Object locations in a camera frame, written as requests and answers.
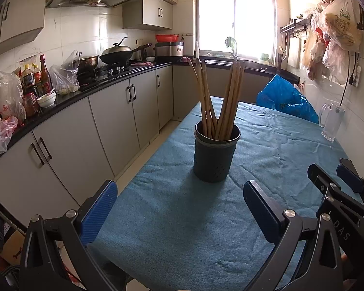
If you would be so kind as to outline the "kitchen window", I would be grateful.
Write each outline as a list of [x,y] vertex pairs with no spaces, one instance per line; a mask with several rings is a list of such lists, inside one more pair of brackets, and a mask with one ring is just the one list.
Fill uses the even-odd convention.
[[275,0],[197,0],[197,42],[204,56],[270,65],[275,33]]

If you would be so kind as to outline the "clear glass mug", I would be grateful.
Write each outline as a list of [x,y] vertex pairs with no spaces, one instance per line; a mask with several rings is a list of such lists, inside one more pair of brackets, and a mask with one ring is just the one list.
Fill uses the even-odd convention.
[[333,142],[343,121],[345,110],[335,103],[325,103],[319,113],[319,125],[322,136]]

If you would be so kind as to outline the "dark chopstick holder cup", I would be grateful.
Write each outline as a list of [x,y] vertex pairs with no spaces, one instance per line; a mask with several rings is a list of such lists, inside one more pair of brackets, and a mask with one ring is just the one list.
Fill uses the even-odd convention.
[[195,157],[193,172],[202,181],[219,183],[227,177],[240,129],[234,124],[229,140],[219,141],[203,135],[202,121],[195,125]]

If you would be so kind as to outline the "blue plastic bag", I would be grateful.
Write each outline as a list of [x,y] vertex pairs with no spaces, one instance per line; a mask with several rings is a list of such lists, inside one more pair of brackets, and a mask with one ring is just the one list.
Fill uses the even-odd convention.
[[257,94],[256,104],[318,123],[318,114],[307,98],[292,83],[277,74]]

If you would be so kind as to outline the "white bowl with spoon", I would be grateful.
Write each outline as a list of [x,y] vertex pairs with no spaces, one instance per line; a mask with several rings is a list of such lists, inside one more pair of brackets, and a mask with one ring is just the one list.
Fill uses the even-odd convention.
[[56,101],[56,92],[55,90],[51,90],[50,93],[47,93],[37,99],[37,103],[41,108],[49,108]]

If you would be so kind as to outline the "wooden chopstick pair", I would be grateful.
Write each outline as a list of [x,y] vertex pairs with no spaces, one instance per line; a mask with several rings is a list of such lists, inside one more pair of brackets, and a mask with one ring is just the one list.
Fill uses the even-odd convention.
[[213,108],[213,104],[212,104],[212,100],[211,100],[211,96],[210,96],[210,91],[209,91],[209,87],[208,87],[208,73],[207,73],[205,60],[202,60],[202,75],[203,75],[204,89],[206,91],[206,100],[208,101],[208,109],[209,109],[210,118],[212,121],[212,127],[213,127],[212,130],[215,131],[215,129],[217,128],[217,117],[214,112],[214,108]]
[[209,102],[206,99],[206,85],[204,85],[204,79],[203,79],[200,60],[198,58],[196,58],[195,62],[196,62],[196,67],[197,67],[197,75],[199,78],[200,93],[201,93],[201,97],[202,97],[203,130],[204,130],[204,134],[206,135],[206,137],[211,138],[212,137],[212,119],[211,119],[211,114],[210,114]]

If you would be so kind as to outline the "dark sauce bottle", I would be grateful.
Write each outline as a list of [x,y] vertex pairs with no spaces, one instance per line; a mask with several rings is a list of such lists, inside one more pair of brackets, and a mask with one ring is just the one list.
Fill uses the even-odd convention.
[[40,61],[41,61],[41,85],[43,94],[45,95],[50,93],[52,90],[51,76],[46,67],[46,60],[44,54],[40,55]]

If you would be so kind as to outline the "clear bag on counter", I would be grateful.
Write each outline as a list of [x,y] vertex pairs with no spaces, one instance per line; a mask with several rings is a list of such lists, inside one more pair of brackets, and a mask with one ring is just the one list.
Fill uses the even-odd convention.
[[50,67],[52,87],[57,94],[65,96],[79,90],[80,85],[77,79],[79,64],[80,54],[78,51],[73,51],[61,66]]

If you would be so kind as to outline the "steel cooking pot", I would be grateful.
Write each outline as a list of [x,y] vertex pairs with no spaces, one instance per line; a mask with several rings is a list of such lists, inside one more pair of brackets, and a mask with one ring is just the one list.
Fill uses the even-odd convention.
[[82,52],[79,53],[79,67],[78,73],[84,73],[87,71],[94,70],[99,65],[99,56],[94,55],[91,57],[84,57]]

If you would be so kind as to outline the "yellow hanging plastic bag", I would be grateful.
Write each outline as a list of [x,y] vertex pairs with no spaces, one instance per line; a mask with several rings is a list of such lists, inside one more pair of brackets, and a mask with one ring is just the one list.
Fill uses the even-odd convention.
[[334,0],[322,11],[318,25],[343,50],[359,51],[362,34],[357,29],[352,0]]

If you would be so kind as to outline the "black wok with lid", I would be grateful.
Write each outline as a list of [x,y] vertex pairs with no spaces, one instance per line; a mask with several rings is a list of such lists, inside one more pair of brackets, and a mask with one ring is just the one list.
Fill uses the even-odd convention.
[[131,49],[129,46],[122,45],[125,39],[127,39],[127,37],[122,38],[119,43],[114,43],[113,47],[104,50],[100,56],[100,60],[107,65],[113,65],[116,63],[122,63],[124,65],[129,61],[133,53],[137,51],[144,51],[152,46],[151,43],[146,43],[135,49]]

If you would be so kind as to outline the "silver rice cooker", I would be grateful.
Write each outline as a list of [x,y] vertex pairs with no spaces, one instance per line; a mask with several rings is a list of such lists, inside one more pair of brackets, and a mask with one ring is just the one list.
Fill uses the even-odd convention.
[[184,43],[182,41],[161,42],[155,45],[157,57],[182,57],[184,55]]

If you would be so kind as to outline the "red plastic basin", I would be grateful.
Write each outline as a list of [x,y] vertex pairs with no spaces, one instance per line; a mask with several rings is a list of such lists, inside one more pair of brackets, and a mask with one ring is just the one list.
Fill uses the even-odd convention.
[[158,43],[172,43],[178,41],[178,35],[175,34],[158,34],[155,35]]

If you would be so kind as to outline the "wall utensil rack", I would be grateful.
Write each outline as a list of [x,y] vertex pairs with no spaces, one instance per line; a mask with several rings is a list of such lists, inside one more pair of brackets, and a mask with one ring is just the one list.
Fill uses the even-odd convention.
[[308,27],[310,26],[311,18],[305,19],[294,19],[293,22],[283,26],[280,28],[281,34],[294,34],[296,32],[303,32],[307,31]]

